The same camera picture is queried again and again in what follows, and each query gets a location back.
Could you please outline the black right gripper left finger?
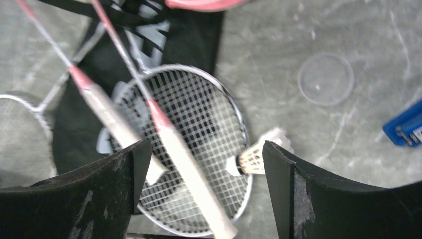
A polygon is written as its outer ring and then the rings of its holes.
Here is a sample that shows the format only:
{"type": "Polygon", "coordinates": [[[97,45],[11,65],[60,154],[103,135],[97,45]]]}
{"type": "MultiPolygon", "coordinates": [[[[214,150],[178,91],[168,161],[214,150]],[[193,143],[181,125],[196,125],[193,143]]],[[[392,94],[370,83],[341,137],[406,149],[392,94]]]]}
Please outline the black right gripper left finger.
{"type": "Polygon", "coordinates": [[[150,164],[151,143],[28,187],[0,191],[3,239],[124,239],[150,164]]]}

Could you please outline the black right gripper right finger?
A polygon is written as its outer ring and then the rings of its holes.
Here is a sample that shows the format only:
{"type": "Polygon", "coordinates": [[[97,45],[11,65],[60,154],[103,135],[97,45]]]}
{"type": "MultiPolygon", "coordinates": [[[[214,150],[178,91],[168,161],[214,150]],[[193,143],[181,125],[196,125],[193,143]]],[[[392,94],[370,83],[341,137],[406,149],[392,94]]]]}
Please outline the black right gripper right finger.
{"type": "Polygon", "coordinates": [[[396,188],[360,183],[270,141],[262,155],[279,238],[421,238],[421,182],[396,188]]]}

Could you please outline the white shuttlecock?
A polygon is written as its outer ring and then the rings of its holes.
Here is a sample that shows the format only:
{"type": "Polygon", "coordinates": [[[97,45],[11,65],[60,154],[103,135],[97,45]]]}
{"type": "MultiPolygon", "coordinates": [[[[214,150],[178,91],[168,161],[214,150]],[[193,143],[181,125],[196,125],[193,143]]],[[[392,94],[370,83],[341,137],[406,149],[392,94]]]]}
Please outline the white shuttlecock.
{"type": "Polygon", "coordinates": [[[266,141],[273,142],[288,152],[294,153],[291,141],[287,138],[287,132],[280,127],[274,127],[260,135],[255,144],[243,150],[240,154],[228,158],[225,164],[226,171],[232,176],[244,174],[264,175],[262,151],[266,141]]]}

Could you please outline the clear tube lid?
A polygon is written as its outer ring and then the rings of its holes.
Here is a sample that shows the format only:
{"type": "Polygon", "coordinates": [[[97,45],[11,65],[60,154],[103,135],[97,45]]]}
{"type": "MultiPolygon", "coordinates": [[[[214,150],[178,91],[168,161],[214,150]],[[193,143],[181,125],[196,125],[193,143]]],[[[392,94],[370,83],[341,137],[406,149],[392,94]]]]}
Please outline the clear tube lid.
{"type": "Polygon", "coordinates": [[[306,59],[297,74],[298,89],[309,102],[336,106],[352,93],[355,75],[350,63],[333,53],[318,53],[306,59]]]}

